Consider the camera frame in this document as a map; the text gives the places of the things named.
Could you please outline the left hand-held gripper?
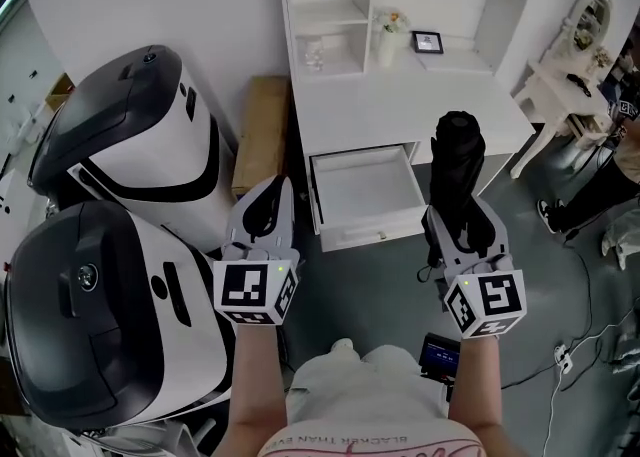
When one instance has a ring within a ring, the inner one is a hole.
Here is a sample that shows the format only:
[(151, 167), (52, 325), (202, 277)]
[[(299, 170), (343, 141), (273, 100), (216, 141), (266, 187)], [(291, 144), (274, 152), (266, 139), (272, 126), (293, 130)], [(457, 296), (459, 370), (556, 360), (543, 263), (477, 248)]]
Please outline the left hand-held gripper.
[(295, 194), (287, 176), (272, 176), (239, 199), (223, 257), (213, 264), (218, 313), (238, 325), (284, 322), (299, 283), (294, 229)]

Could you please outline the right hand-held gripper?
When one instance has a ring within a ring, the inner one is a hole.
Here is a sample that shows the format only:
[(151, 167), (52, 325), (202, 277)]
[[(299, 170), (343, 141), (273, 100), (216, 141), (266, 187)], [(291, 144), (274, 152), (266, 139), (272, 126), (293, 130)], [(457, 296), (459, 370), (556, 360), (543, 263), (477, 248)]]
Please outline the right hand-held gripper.
[(474, 200), (493, 229), (484, 251), (463, 252), (454, 243), (454, 218), (429, 204), (421, 223), (429, 246), (427, 264), (444, 267), (443, 308), (463, 339), (500, 336), (526, 314), (523, 272), (513, 265), (506, 226), (495, 210), (479, 196)]

